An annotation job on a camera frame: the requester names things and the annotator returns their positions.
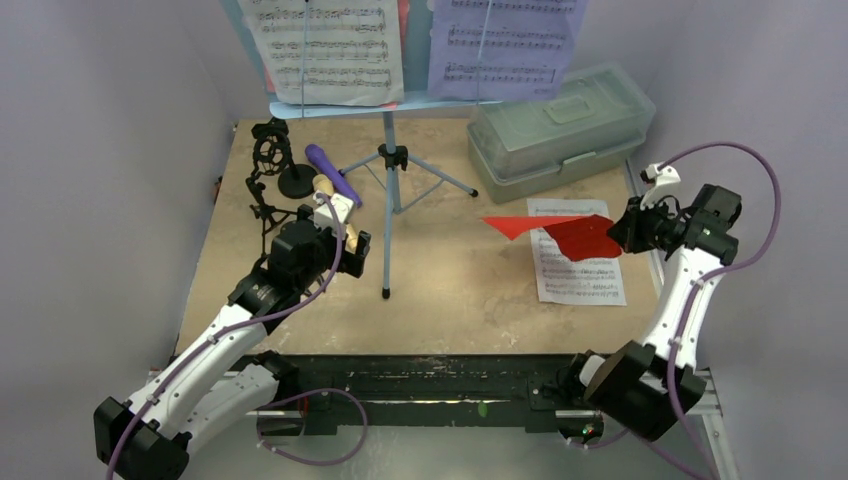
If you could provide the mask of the red folder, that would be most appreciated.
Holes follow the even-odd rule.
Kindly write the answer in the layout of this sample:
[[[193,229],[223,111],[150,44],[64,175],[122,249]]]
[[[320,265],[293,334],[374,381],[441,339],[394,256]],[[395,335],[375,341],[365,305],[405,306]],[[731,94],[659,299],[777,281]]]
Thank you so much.
[[[604,216],[487,216],[482,221],[509,240],[535,230],[544,230],[559,252],[572,262],[589,259],[613,259],[623,248],[608,235],[614,222]]]

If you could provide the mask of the light blue music stand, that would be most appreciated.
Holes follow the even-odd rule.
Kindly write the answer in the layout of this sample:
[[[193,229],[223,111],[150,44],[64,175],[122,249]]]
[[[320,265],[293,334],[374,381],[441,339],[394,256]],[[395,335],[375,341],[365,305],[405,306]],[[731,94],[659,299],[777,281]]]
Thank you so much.
[[[381,160],[383,162],[386,170],[386,180],[382,184],[386,192],[384,227],[384,249],[386,251],[391,249],[392,217],[406,209],[401,203],[398,173],[399,171],[407,169],[408,165],[417,165],[427,172],[437,176],[440,182],[448,182],[472,197],[478,196],[479,193],[476,189],[451,177],[421,158],[410,154],[406,147],[398,144],[395,140],[395,129],[393,123],[394,111],[442,107],[445,104],[444,101],[430,96],[427,93],[427,88],[424,84],[427,79],[427,63],[430,55],[430,34],[433,18],[432,9],[423,8],[420,13],[416,13],[411,9],[409,2],[396,1],[398,3],[402,45],[402,65],[405,88],[405,97],[403,101],[374,107],[332,105],[304,106],[282,103],[277,100],[273,92],[273,86],[267,79],[267,73],[264,70],[262,59],[256,49],[252,35],[243,22],[243,15],[239,7],[240,2],[241,1],[226,1],[224,2],[223,7],[230,17],[234,29],[239,34],[242,44],[247,50],[247,53],[252,59],[257,71],[264,77],[266,93],[271,100],[271,118],[275,117],[287,122],[287,120],[295,118],[329,117],[353,113],[380,112],[382,114],[385,134],[384,142],[376,148],[374,153],[365,159],[342,169],[335,168],[338,169],[346,179],[347,174],[355,169],[360,167],[368,168],[371,162],[376,160]],[[270,232],[272,228],[280,225],[289,214],[284,210],[265,204],[263,197],[265,185],[262,180],[263,178],[270,176],[260,177],[259,183],[256,184],[249,178],[250,174],[246,179],[246,185],[256,201],[252,209],[255,216],[262,220],[264,232]]]

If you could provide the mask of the purple toy microphone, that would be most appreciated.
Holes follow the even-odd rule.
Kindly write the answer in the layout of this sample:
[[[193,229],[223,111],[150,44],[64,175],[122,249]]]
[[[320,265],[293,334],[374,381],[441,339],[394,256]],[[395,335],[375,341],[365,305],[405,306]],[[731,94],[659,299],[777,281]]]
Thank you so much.
[[[358,208],[363,206],[363,201],[344,175],[329,160],[325,151],[316,144],[308,144],[305,149],[307,160],[323,175],[325,175],[335,187],[335,190],[343,196],[351,199]]]

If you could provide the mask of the black round-base microphone stand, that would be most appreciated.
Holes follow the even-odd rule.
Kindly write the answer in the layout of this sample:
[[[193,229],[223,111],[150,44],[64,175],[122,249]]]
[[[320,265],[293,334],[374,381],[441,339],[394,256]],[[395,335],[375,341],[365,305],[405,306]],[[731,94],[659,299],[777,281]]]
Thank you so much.
[[[253,169],[249,178],[256,184],[262,176],[275,177],[280,193],[290,199],[302,199],[314,193],[317,171],[294,161],[289,127],[285,120],[272,117],[251,128],[254,139]]]

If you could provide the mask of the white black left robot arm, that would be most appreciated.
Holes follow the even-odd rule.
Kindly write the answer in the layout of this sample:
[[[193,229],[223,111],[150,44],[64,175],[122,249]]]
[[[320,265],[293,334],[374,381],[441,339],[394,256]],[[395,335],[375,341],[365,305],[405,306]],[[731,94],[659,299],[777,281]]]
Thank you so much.
[[[363,274],[371,236],[339,206],[302,205],[240,280],[203,333],[153,380],[93,415],[107,478],[177,479],[210,440],[249,411],[302,398],[297,369],[268,351],[230,379],[247,351],[324,293],[337,274]]]

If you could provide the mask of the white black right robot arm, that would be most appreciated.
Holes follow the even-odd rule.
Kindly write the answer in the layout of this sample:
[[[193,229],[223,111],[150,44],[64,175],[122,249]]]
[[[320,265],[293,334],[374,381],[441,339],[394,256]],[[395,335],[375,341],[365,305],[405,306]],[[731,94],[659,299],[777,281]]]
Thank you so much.
[[[629,199],[608,234],[627,253],[665,252],[659,303],[641,340],[607,358],[587,352],[583,365],[564,376],[561,392],[569,404],[591,404],[655,441],[677,422],[678,411],[698,403],[706,389],[695,373],[698,336],[710,298],[737,255],[739,242],[729,231],[741,210],[739,194],[712,184],[679,214]]]

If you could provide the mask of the translucent green storage box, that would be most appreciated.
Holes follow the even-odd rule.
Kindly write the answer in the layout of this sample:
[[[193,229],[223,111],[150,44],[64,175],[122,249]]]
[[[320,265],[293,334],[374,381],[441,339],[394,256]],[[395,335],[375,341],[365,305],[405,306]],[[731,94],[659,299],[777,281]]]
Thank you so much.
[[[496,204],[619,167],[646,140],[654,102],[614,62],[568,74],[548,101],[478,107],[469,159]]]

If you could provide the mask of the lavender sheet music page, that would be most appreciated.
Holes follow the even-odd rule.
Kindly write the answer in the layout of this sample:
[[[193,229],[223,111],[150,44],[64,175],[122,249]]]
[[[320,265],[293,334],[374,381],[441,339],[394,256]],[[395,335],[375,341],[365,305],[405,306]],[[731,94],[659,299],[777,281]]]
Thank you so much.
[[[427,93],[472,102],[554,98],[587,7],[575,0],[435,1]]]

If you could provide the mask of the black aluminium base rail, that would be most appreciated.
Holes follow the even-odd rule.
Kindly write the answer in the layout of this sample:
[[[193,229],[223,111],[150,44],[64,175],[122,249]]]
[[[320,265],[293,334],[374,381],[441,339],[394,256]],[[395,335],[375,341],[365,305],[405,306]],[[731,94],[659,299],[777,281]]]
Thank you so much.
[[[263,353],[242,356],[224,377],[234,377]],[[285,418],[300,421],[307,435],[333,435],[342,425],[515,427],[588,442],[602,436],[605,422],[613,419],[582,397],[577,373],[587,353],[274,353],[296,367],[303,396],[251,410],[259,414],[265,435],[279,435],[269,420]]]

